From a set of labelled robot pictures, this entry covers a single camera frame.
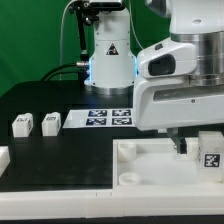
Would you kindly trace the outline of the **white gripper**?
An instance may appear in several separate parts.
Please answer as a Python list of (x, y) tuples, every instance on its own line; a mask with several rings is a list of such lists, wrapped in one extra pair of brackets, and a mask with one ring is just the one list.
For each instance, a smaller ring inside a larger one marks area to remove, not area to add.
[(167, 129), (177, 153), (186, 154), (186, 140), (175, 127), (224, 122), (224, 52), (219, 44), (167, 38), (142, 50), (137, 63), (133, 114), (138, 129)]

